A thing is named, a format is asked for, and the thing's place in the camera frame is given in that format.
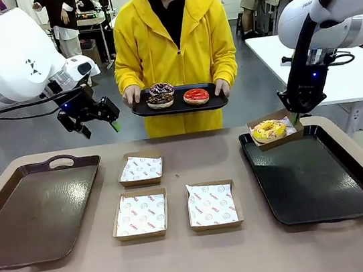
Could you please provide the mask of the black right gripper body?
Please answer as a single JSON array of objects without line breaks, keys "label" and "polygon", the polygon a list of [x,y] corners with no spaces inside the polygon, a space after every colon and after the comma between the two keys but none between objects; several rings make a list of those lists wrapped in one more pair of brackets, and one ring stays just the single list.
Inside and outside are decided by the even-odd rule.
[{"label": "black right gripper body", "polygon": [[286,90],[277,91],[277,96],[287,111],[307,114],[326,98],[324,86],[323,82],[287,85]]}]

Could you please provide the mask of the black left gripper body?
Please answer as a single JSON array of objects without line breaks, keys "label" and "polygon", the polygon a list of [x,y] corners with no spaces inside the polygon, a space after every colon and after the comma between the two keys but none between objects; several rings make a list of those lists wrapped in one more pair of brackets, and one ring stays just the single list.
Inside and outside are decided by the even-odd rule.
[{"label": "black left gripper body", "polygon": [[92,88],[87,84],[81,84],[74,90],[62,93],[60,97],[61,109],[75,121],[101,121],[103,115],[100,104],[93,99],[92,95]]}]

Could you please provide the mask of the person's right hand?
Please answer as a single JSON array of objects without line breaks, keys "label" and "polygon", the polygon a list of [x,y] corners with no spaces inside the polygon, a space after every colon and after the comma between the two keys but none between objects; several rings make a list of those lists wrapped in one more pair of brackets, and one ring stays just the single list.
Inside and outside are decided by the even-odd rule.
[{"label": "person's right hand", "polygon": [[141,96],[141,88],[139,85],[132,84],[123,92],[123,101],[129,107],[132,108],[134,104],[138,104]]}]

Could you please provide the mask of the person's left hand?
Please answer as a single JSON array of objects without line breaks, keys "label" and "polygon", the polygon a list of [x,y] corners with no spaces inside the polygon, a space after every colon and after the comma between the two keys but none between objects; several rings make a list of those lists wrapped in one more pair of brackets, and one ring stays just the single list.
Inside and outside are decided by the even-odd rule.
[{"label": "person's left hand", "polygon": [[221,94],[224,95],[225,97],[229,97],[230,95],[230,84],[223,80],[223,79],[218,79],[215,81],[215,95],[216,96],[220,96]]}]

